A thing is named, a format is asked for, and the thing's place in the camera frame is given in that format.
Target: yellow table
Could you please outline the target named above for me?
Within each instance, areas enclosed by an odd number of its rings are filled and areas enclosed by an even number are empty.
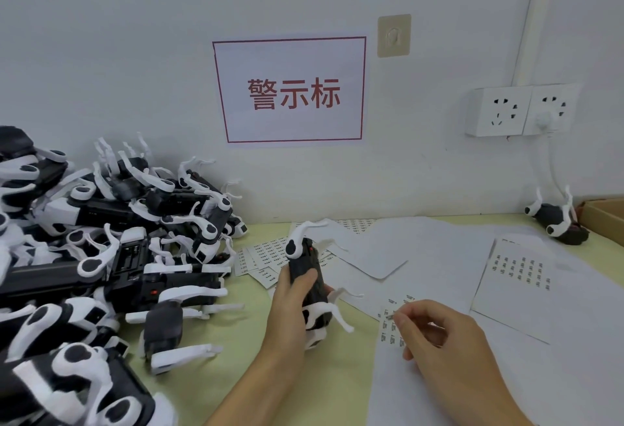
[[[535,225],[520,214],[436,217],[454,224]],[[288,235],[289,224],[250,226],[248,235],[236,241],[237,249]],[[624,286],[624,247],[592,233],[572,254]],[[184,323],[181,347],[215,343],[223,352],[210,360],[195,360],[159,377],[147,374],[142,359],[130,357],[130,365],[147,388],[161,391],[180,414],[180,426],[200,426],[230,391],[254,359],[265,331],[271,301],[262,286],[249,276],[230,277],[230,294],[221,303],[245,303],[243,312],[222,312],[210,320]],[[371,390],[372,363],[378,323],[346,303],[340,304],[344,319],[355,328],[345,333],[333,322],[328,336],[306,354],[299,383],[282,406],[275,425],[364,425]],[[125,325],[122,337],[134,347],[141,326]]]

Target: wall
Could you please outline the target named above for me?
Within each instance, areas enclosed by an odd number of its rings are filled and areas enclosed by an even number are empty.
[[[563,179],[577,193],[621,191],[617,0],[553,2],[535,79],[588,82],[578,125],[560,145]],[[464,109],[471,89],[511,82],[527,5],[0,0],[1,121],[80,164],[94,159],[98,136],[118,145],[136,130],[171,169],[194,154],[216,158],[207,174],[243,178],[237,212],[250,222],[517,211],[543,177],[545,154],[526,139],[465,136]],[[378,16],[395,13],[412,14],[411,54],[369,56],[365,144],[225,146],[213,39],[351,30],[374,38]]]

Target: pile of robot dogs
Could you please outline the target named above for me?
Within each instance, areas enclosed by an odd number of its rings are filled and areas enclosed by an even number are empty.
[[[176,424],[162,394],[129,369],[119,321],[143,323],[137,355],[152,374],[220,347],[178,347],[182,320],[217,304],[247,228],[228,185],[182,162],[177,174],[103,139],[76,171],[67,155],[0,126],[0,424]]]

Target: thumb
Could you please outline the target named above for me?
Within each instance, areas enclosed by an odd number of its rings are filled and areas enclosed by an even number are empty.
[[[298,304],[303,303],[303,299],[314,286],[317,277],[318,274],[314,268],[308,270],[305,275],[298,276],[290,288],[292,299]]]
[[[418,329],[418,326],[408,316],[397,311],[394,313],[393,319],[394,324],[399,328],[403,341],[405,341],[408,349],[412,352],[416,363],[432,349],[435,349],[422,334],[421,330]]]

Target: cardboard box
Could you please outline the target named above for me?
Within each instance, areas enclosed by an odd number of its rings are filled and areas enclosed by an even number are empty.
[[[624,246],[624,198],[586,201],[580,212],[581,225]]]

